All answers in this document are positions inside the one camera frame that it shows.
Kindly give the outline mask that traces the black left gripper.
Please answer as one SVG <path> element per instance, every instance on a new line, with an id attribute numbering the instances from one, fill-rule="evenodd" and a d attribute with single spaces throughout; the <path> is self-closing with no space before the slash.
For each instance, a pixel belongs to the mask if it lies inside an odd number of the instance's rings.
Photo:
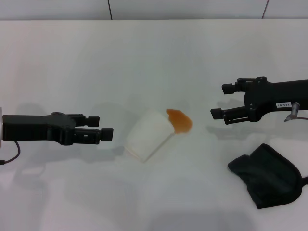
<path id="1" fill-rule="evenodd" d="M 98 116 L 72 114 L 72 118 L 63 113 L 50 115 L 3 115 L 2 139 L 4 141 L 54 141 L 60 145 L 77 144 L 98 145 L 100 141 L 112 141 L 112 128 L 75 129 L 87 126 L 99 126 Z"/>

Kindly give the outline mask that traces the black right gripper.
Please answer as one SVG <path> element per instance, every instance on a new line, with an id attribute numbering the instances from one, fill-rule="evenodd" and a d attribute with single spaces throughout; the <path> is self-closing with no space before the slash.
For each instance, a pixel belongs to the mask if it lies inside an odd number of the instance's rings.
<path id="1" fill-rule="evenodd" d="M 308 110 L 308 80 L 271 83 L 265 77 L 239 78 L 234 84 L 223 84 L 224 94 L 245 92 L 245 106 L 211 109 L 214 120 L 226 125 L 246 121 L 258 122 L 271 112 L 289 111 L 285 121 L 299 119 L 300 110 Z"/>

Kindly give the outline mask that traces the white paper cup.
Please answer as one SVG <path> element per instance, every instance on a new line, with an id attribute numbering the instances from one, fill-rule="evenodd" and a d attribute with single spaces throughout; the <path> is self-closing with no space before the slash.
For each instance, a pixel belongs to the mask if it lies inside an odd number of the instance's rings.
<path id="1" fill-rule="evenodd" d="M 141 162 L 147 161 L 175 133 L 171 122 L 156 110 L 149 109 L 135 123 L 124 148 Z"/>

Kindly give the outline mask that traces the dark blue rag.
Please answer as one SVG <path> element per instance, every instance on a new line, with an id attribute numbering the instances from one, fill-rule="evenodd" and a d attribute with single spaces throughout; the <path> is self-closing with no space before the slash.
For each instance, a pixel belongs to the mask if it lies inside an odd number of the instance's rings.
<path id="1" fill-rule="evenodd" d="M 244 182 L 257 209 L 292 203 L 308 185 L 308 176 L 264 143 L 229 162 L 228 169 Z"/>

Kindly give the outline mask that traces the brown water stain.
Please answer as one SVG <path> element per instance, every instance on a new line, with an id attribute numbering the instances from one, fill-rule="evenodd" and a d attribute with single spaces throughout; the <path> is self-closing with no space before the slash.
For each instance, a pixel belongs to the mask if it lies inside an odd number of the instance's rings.
<path id="1" fill-rule="evenodd" d="M 193 123 L 181 110 L 166 109 L 166 113 L 176 134 L 188 133 L 191 130 Z"/>

